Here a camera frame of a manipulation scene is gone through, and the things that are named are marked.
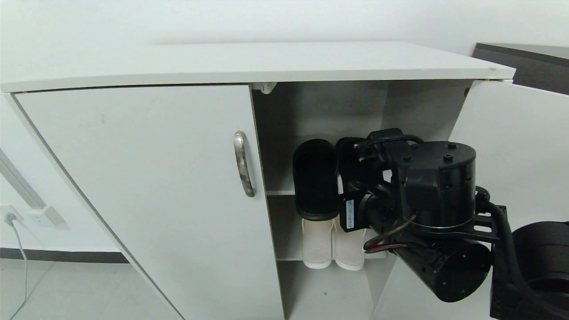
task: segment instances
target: cabinet top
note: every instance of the cabinet top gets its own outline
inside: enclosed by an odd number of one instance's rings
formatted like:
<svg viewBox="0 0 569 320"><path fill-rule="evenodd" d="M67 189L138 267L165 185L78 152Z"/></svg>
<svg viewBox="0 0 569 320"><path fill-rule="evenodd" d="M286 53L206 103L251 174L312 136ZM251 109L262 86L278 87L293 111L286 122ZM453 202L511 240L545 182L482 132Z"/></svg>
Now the cabinet top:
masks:
<svg viewBox="0 0 569 320"><path fill-rule="evenodd" d="M43 43L2 51L3 92L271 81L511 79L515 69L404 42Z"/></svg>

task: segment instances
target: tiled floor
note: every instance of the tiled floor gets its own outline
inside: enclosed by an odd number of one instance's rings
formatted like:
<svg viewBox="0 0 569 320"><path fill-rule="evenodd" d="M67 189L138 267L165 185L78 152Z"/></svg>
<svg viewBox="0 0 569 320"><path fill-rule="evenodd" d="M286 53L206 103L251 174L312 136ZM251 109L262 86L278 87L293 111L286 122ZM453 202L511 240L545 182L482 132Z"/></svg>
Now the tiled floor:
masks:
<svg viewBox="0 0 569 320"><path fill-rule="evenodd" d="M0 259L0 269L8 320L22 303L24 262ZM28 295L14 320L180 320L129 264L29 261Z"/></svg>

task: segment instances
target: sticker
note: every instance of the sticker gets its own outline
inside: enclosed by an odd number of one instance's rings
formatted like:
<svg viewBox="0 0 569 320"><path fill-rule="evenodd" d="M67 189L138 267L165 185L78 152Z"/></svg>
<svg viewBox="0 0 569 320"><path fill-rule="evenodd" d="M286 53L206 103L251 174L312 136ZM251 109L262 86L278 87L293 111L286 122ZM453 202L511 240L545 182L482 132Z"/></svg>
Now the sticker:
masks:
<svg viewBox="0 0 569 320"><path fill-rule="evenodd" d="M346 201L346 228L354 227L354 200Z"/></svg>

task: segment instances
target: cabinet door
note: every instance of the cabinet door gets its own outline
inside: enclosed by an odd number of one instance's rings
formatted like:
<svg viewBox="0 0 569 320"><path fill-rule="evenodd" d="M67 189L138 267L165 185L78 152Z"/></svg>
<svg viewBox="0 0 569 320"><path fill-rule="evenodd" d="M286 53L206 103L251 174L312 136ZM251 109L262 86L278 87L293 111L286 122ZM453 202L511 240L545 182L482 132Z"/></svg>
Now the cabinet door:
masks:
<svg viewBox="0 0 569 320"><path fill-rule="evenodd" d="M123 251L182 317L283 318L248 86L17 99ZM252 198L236 165L237 131L246 135Z"/></svg>
<svg viewBox="0 0 569 320"><path fill-rule="evenodd" d="M474 81L450 140L476 149L476 184L516 229L569 218L568 134L569 96Z"/></svg>

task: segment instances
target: black slipper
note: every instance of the black slipper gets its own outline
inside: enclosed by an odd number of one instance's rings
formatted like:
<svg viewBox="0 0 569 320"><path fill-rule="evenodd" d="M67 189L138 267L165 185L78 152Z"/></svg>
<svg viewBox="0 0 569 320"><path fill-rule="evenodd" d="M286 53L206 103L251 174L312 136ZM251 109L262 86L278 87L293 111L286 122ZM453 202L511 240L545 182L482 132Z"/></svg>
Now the black slipper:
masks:
<svg viewBox="0 0 569 320"><path fill-rule="evenodd" d="M354 148L354 144L361 142L363 138L342 138L336 143L338 156L338 170L342 177L344 192L354 191L352 181L362 183L366 187L375 186L384 181L383 172L376 168L375 161L360 162L360 152Z"/></svg>
<svg viewBox="0 0 569 320"><path fill-rule="evenodd" d="M292 174L296 211L301 217L323 221L338 215L337 166L334 147L326 140L308 140L296 148Z"/></svg>

